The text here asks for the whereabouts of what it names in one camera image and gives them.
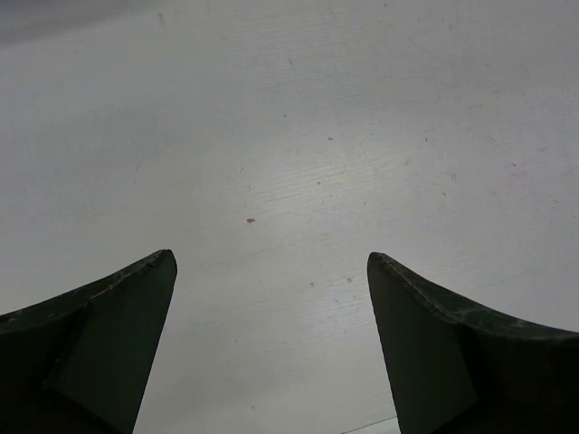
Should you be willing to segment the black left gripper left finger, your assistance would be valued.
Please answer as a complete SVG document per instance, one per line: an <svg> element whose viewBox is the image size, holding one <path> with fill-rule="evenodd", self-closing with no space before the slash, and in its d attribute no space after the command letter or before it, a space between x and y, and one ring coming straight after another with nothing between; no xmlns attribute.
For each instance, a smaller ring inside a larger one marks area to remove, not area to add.
<svg viewBox="0 0 579 434"><path fill-rule="evenodd" d="M131 433L176 283L158 250L1 316L1 431Z"/></svg>

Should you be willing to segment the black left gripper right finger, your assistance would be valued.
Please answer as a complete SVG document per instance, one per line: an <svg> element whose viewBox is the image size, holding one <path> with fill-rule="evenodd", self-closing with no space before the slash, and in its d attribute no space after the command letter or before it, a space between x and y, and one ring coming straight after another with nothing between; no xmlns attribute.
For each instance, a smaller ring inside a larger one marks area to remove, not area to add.
<svg viewBox="0 0 579 434"><path fill-rule="evenodd" d="M510 316L391 257L367 262L403 433L575 433L578 335Z"/></svg>

